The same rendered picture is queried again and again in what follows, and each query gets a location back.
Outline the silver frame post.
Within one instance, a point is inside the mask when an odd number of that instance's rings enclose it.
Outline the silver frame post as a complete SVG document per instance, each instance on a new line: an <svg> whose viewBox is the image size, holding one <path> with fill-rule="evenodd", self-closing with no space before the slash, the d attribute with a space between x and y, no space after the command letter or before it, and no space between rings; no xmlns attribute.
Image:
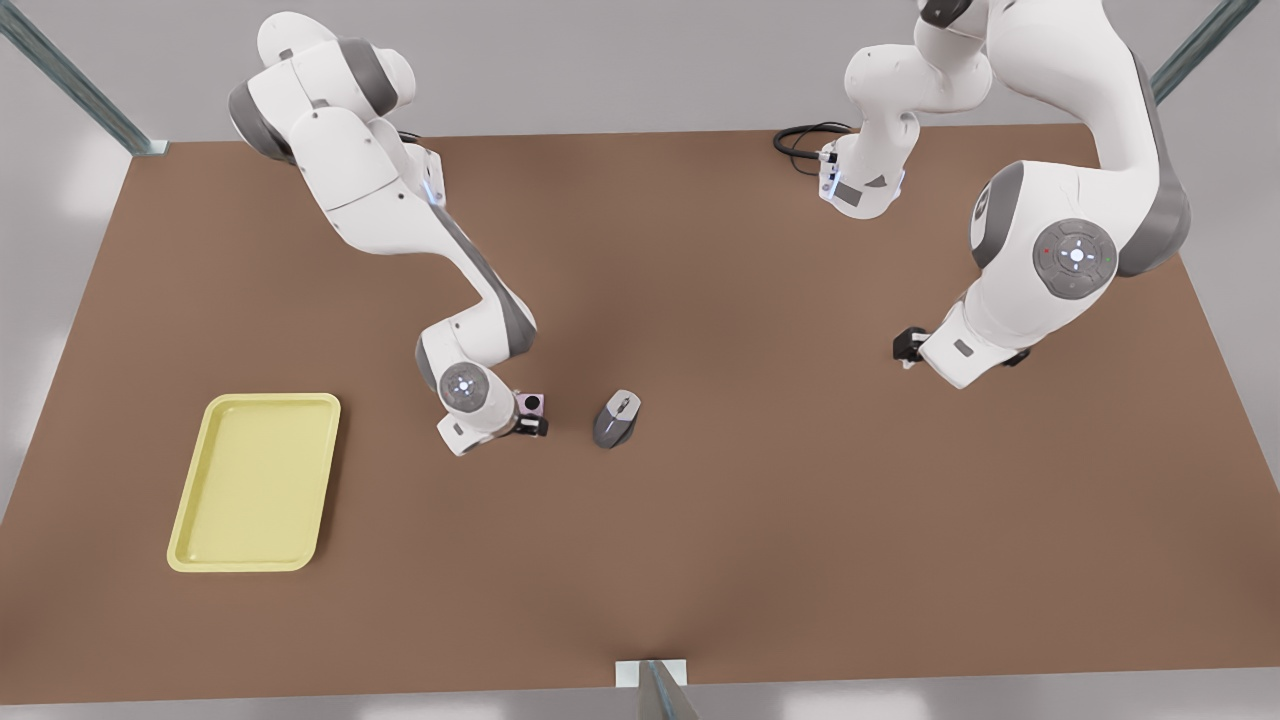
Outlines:
<svg viewBox="0 0 1280 720"><path fill-rule="evenodd" d="M0 35L132 156L168 151L169 142L150 138L12 0L0 0Z"/></svg>
<svg viewBox="0 0 1280 720"><path fill-rule="evenodd" d="M1262 0L1220 0L1151 76L1155 102L1160 105L1169 97L1261 3Z"/></svg>
<svg viewBox="0 0 1280 720"><path fill-rule="evenodd" d="M614 664L614 685L634 688L636 720L700 720L686 696L685 659L622 660Z"/></svg>

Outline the grey computer mouse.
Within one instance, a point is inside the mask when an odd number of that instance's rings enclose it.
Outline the grey computer mouse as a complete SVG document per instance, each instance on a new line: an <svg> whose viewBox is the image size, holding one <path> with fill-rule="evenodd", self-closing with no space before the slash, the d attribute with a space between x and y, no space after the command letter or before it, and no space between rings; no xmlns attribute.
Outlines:
<svg viewBox="0 0 1280 720"><path fill-rule="evenodd" d="M631 391L618 389L598 413L593 425L593 441L599 448L614 448L630 439L641 406L641 400Z"/></svg>

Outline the yellow plastic tray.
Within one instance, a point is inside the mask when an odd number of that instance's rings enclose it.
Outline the yellow plastic tray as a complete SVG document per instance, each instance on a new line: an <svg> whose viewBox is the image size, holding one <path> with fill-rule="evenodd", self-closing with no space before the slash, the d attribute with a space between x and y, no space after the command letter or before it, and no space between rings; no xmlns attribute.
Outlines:
<svg viewBox="0 0 1280 720"><path fill-rule="evenodd" d="M340 421L329 393L221 395L206 407L166 547L183 573L311 561Z"/></svg>

